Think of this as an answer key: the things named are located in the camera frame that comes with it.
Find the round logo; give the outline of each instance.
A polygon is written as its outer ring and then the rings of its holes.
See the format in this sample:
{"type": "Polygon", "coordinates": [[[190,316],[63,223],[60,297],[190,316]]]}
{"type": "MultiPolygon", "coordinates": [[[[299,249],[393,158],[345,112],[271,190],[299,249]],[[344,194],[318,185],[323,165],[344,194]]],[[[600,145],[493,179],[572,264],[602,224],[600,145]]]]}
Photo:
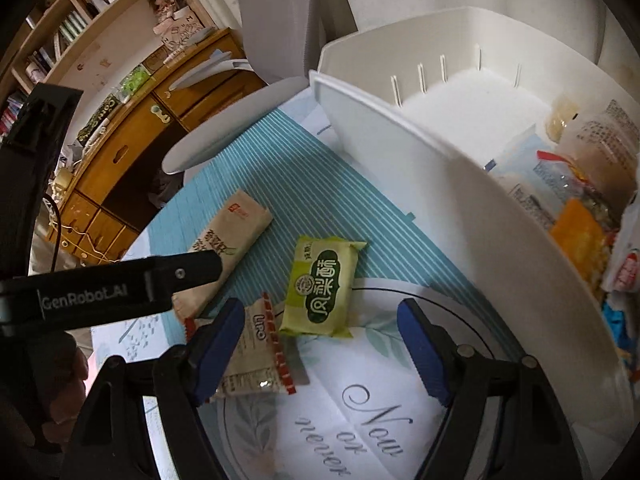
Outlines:
{"type": "Polygon", "coordinates": [[[303,274],[296,280],[295,287],[300,296],[308,296],[314,290],[314,279],[311,274],[303,274]]]}

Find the drawer handle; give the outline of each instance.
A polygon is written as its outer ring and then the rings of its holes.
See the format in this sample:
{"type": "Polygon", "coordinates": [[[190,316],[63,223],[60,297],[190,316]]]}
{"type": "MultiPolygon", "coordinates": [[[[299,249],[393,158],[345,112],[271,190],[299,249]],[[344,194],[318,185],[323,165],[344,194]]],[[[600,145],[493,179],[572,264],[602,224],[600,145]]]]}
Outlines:
{"type": "Polygon", "coordinates": [[[164,124],[168,124],[171,122],[171,117],[169,115],[162,113],[162,108],[158,105],[153,105],[151,108],[151,113],[158,117],[164,124]]]}
{"type": "Polygon", "coordinates": [[[113,157],[113,163],[114,164],[118,164],[120,162],[120,159],[126,155],[126,153],[129,151],[129,147],[125,144],[124,146],[122,146],[117,152],[116,152],[116,156],[113,157]]]}

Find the bookshelf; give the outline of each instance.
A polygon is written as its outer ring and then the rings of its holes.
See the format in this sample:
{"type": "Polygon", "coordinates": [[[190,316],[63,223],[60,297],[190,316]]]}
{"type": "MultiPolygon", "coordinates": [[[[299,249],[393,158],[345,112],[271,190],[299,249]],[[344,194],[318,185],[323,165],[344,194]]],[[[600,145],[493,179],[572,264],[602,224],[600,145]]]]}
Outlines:
{"type": "MultiPolygon", "coordinates": [[[[115,0],[92,19],[84,0],[55,0],[33,30],[29,31],[28,27],[27,30],[20,30],[21,36],[17,36],[15,40],[19,48],[15,47],[15,55],[12,55],[8,63],[4,63],[5,66],[0,65],[0,105],[15,88],[20,87],[27,94],[33,90],[34,85],[26,73],[28,56],[55,35],[62,21],[71,12],[76,11],[86,22],[86,27],[55,62],[43,80],[45,83],[60,83],[82,53],[136,1],[138,0],[115,0]]],[[[197,0],[186,1],[205,26],[214,24],[197,0]]]]}

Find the human hand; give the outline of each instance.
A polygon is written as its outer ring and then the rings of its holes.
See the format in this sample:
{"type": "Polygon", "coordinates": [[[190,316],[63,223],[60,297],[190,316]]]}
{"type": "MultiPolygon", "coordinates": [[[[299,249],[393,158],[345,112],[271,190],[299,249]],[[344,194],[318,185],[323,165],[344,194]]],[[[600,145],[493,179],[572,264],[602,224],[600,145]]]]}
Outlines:
{"type": "Polygon", "coordinates": [[[76,418],[86,399],[84,380],[88,375],[86,357],[77,348],[72,362],[71,377],[48,406],[51,421],[42,425],[44,437],[53,444],[60,444],[63,451],[66,450],[76,418]]]}

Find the green snack package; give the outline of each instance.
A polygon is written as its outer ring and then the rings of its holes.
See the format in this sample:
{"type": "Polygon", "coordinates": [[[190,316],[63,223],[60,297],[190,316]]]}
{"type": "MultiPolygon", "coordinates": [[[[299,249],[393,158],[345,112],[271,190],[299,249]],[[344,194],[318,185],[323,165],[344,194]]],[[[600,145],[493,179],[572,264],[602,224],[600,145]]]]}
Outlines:
{"type": "Polygon", "coordinates": [[[358,251],[366,245],[337,237],[298,239],[281,332],[352,337],[347,309],[358,251]]]}

